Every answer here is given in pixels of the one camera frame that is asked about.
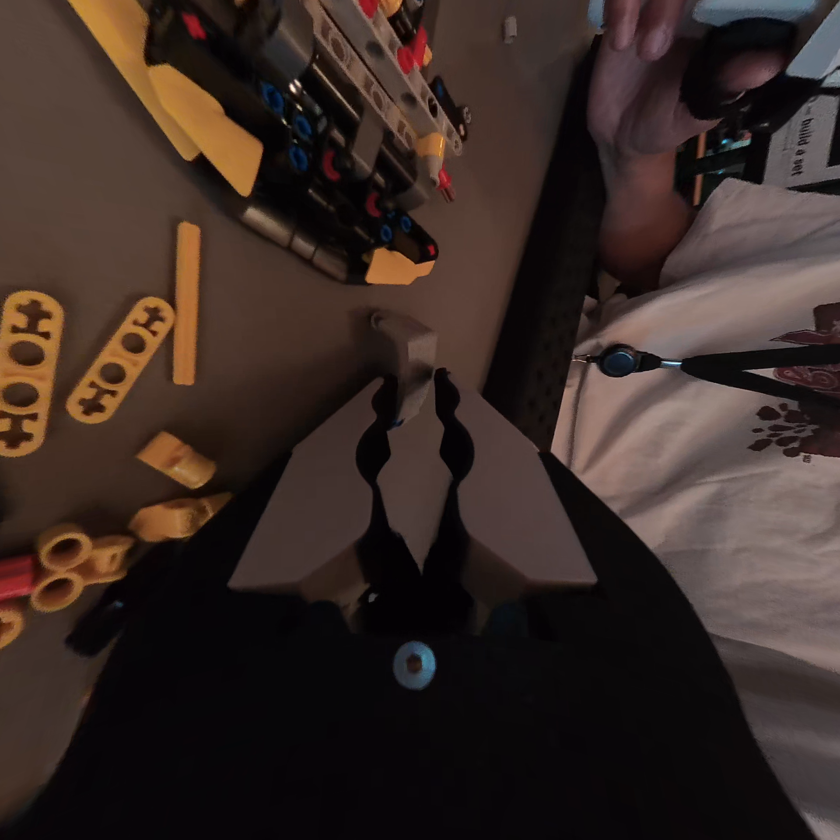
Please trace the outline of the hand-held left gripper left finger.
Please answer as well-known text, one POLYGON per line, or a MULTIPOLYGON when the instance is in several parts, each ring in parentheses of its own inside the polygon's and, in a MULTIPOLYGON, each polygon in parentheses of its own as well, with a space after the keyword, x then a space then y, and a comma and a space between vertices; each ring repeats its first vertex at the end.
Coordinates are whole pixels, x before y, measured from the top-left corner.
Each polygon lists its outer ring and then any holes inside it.
POLYGON ((292 450, 227 583, 296 595, 346 614, 364 593, 420 566, 385 512, 378 476, 391 457, 396 378, 376 377, 292 450))

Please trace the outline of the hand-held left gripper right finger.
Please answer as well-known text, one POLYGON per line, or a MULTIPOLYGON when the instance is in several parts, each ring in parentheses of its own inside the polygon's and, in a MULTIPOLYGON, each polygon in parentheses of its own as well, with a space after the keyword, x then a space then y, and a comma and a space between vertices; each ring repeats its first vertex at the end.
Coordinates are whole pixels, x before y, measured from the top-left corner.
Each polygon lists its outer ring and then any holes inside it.
POLYGON ((436 369, 422 420, 422 587, 438 621, 596 576, 534 444, 478 392, 436 369))

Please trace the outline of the lego car chassis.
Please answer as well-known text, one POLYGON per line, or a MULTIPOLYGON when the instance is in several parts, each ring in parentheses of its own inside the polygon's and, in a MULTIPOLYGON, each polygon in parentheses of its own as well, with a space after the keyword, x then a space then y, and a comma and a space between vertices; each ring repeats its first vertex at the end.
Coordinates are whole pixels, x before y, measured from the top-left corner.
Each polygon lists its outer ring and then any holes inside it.
POLYGON ((471 115, 427 76, 426 2, 69 5, 242 224, 343 284, 432 272, 413 211, 455 199, 471 115))

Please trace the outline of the person's right forearm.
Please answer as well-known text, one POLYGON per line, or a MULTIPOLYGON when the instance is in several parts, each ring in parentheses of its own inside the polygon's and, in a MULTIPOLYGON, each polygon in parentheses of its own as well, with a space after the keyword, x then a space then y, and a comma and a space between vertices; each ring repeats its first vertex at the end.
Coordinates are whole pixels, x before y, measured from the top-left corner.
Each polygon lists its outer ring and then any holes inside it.
POLYGON ((597 258, 628 297, 637 297, 658 288, 695 215, 675 189, 674 150, 637 154, 601 144, 598 156, 605 205, 597 258))

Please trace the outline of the pile of yellow lego pieces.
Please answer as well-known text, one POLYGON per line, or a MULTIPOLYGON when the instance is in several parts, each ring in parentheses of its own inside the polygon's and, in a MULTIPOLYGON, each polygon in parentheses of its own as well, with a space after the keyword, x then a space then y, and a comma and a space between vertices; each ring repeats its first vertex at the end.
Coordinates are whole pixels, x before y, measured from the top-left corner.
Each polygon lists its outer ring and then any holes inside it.
MULTIPOLYGON (((159 297, 133 304, 66 400, 79 424, 112 419, 165 339, 173 341, 172 381, 196 379, 201 229, 179 223, 175 236, 175 305, 159 297)), ((32 455, 45 441, 65 325, 58 301, 36 290, 10 294, 2 306, 2 457, 32 455)), ((186 498, 144 507, 131 535, 93 539, 68 523, 43 531, 30 554, 2 559, 2 648, 23 632, 28 612, 67 608, 91 585, 120 581, 136 539, 191 538, 232 495, 186 498)))

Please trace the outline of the person's right hand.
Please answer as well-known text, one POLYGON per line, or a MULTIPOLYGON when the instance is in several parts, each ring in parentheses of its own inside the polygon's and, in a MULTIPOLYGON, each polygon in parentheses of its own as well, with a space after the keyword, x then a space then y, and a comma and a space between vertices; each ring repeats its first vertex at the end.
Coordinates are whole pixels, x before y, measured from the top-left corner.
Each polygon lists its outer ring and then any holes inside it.
POLYGON ((678 38, 693 2, 605 1, 587 122, 603 165, 673 153, 719 123, 698 120, 680 96, 695 47, 678 38))

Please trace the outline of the black framed marker sign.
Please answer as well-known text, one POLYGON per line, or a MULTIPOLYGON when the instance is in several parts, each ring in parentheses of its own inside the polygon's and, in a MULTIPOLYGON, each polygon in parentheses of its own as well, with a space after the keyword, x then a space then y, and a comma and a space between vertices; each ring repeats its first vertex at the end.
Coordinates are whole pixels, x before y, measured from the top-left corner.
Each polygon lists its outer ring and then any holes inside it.
POLYGON ((839 3, 803 23, 780 81, 789 95, 763 154, 760 183, 839 193, 839 3))

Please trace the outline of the person in white shirt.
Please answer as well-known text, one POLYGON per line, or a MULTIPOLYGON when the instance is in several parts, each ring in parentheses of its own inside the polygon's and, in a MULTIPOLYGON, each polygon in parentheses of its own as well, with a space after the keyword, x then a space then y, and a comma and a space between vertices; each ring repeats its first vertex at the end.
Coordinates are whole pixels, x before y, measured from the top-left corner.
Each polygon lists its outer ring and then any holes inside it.
MULTIPOLYGON (((727 180, 653 291, 586 302, 577 354, 838 344, 838 196, 727 180)), ((817 838, 838 838, 838 413, 573 364, 552 451, 687 595, 817 838)))

